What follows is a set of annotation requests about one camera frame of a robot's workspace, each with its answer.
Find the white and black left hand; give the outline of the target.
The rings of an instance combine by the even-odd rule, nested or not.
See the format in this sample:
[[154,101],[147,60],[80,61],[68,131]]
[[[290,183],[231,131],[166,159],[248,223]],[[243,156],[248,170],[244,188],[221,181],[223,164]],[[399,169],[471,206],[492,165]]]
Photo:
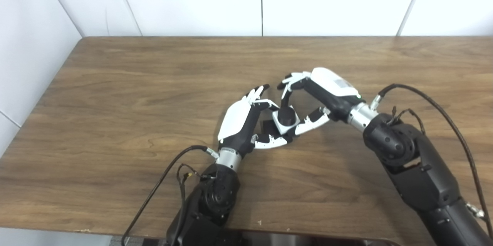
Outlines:
[[293,141],[288,135],[254,132],[262,111],[280,109],[275,102],[262,99],[269,87],[269,84],[264,84],[253,88],[227,109],[217,136],[219,150],[232,149],[243,159],[254,149],[276,148]]

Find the white and black right hand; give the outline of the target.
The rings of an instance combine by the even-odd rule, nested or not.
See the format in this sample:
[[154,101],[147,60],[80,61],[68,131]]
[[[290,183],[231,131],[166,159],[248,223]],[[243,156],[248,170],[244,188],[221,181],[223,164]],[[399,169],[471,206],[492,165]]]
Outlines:
[[317,67],[312,71],[293,72],[285,76],[277,89],[283,90],[281,106],[288,106],[292,92],[301,89],[323,105],[310,113],[296,127],[292,127],[287,132],[290,137],[297,137],[319,128],[329,121],[347,122],[352,109],[360,103],[365,103],[356,88],[349,82],[333,71],[322,67]]

